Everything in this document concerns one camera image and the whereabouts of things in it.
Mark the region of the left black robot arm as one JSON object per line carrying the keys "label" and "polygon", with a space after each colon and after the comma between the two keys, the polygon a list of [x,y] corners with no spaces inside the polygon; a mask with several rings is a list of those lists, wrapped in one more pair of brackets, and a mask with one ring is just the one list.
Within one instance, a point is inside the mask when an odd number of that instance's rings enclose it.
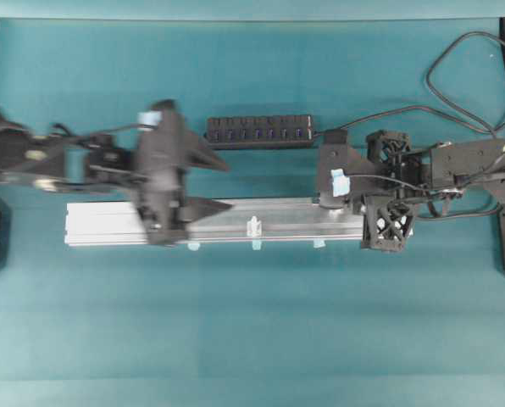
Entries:
{"label": "left black robot arm", "polygon": [[113,129],[79,135],[55,124],[52,133],[37,136],[0,111],[0,183],[56,193],[122,192],[148,243],[158,246],[185,241],[190,224],[231,208],[187,194],[190,168],[230,167],[189,128],[176,101],[152,104],[123,128],[138,132],[132,149],[116,144]]}

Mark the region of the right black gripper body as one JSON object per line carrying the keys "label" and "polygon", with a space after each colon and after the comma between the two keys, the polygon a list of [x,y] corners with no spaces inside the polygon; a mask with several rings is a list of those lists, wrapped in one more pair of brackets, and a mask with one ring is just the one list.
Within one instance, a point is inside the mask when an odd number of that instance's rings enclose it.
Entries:
{"label": "right black gripper body", "polygon": [[370,181],[371,188],[357,199],[354,212],[363,216],[362,249],[398,253],[410,238],[419,206],[430,197],[424,180],[423,150],[414,150],[410,136],[397,131],[376,131],[366,137],[373,175],[354,175]]}

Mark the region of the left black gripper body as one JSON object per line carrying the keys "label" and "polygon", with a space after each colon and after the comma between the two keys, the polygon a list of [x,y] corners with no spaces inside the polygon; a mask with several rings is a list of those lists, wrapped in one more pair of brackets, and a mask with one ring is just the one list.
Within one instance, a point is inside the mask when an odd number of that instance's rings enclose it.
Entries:
{"label": "left black gripper body", "polygon": [[84,175],[89,182],[106,184],[126,192],[142,222],[147,242],[171,245],[187,238],[180,208],[185,201],[184,177],[187,158],[182,131],[166,146],[138,145],[133,151],[118,148],[109,138],[84,158]]}

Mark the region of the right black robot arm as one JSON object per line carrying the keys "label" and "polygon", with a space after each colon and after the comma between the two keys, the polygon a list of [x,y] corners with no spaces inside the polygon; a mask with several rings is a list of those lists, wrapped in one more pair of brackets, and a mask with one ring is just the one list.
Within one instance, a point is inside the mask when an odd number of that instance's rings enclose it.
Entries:
{"label": "right black robot arm", "polygon": [[364,249],[402,251],[421,207],[432,220],[450,219],[452,201],[470,187],[505,209],[505,140],[414,149],[405,133],[376,131],[366,143],[367,155],[350,158],[344,170],[354,211],[363,215]]}

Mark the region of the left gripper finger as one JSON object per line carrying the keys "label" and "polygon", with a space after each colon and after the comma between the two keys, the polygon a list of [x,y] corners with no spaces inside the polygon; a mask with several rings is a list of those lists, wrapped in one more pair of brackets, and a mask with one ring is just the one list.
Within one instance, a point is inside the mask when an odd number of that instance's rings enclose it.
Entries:
{"label": "left gripper finger", "polygon": [[191,167],[225,172],[230,170],[230,166],[196,132],[186,132],[185,147]]}
{"label": "left gripper finger", "polygon": [[187,197],[184,205],[180,208],[180,220],[185,223],[192,223],[225,212],[232,207],[232,204],[218,200]]}

